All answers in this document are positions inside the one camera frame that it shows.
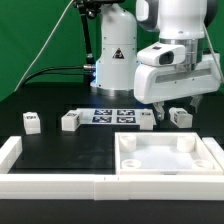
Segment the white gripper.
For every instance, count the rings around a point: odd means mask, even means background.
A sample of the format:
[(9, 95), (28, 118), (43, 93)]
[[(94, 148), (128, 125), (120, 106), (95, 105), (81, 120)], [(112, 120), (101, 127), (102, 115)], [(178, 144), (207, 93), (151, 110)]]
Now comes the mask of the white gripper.
[(200, 94), (215, 92), (220, 87), (220, 73), (211, 54), (194, 71), (180, 72), (175, 66), (152, 67), (140, 64), (135, 73), (134, 97), (143, 104), (154, 103), (157, 119), (164, 119), (162, 101), (193, 96), (190, 106), (194, 112), (203, 99)]

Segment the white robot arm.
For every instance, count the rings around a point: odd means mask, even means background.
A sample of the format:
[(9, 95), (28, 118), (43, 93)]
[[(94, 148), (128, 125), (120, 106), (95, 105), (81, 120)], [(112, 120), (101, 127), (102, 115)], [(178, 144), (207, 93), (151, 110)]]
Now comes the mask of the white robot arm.
[(137, 0), (130, 14), (103, 2), (102, 51), (91, 89), (132, 95), (158, 111), (165, 101), (190, 97), (197, 103), (218, 90), (220, 55), (204, 49), (217, 9), (218, 0)]

